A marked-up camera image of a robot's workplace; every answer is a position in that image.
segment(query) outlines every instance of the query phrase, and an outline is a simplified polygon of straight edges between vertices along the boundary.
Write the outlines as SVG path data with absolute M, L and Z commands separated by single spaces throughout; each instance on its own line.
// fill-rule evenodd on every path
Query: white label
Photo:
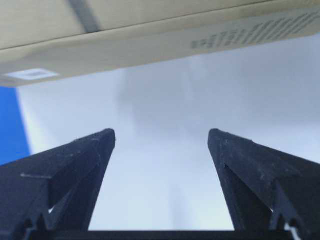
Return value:
M 15 71 L 5 74 L 4 76 L 15 78 L 15 79 L 22 79 L 27 81 L 33 81 L 38 79 L 46 79 L 58 76 L 58 73 L 53 71 L 48 71 L 43 68 L 34 68 L 24 71 Z

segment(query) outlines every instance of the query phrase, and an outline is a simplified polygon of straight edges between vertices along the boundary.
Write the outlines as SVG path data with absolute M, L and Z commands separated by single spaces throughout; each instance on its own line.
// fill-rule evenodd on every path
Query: black clamp jaw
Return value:
M 208 146 L 235 231 L 88 231 L 115 143 L 107 129 L 1 166 L 0 240 L 320 239 L 320 165 L 218 129 Z

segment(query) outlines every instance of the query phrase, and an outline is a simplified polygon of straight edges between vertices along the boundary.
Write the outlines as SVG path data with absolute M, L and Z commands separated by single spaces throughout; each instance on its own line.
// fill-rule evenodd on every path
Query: blue panel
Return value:
M 16 90 L 0 87 L 0 165 L 29 154 Z

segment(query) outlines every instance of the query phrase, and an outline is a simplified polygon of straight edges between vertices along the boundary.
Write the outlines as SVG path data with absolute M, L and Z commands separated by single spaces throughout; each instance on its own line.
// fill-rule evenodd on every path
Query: beige box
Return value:
M 2 1 L 0 86 L 320 32 L 320 0 Z

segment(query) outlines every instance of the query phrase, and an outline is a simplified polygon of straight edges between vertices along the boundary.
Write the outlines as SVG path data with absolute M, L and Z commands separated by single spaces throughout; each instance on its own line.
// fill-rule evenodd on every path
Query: white backdrop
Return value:
M 318 34 L 20 87 L 28 141 L 115 129 L 92 230 L 231 230 L 209 130 L 319 161 L 319 53 Z

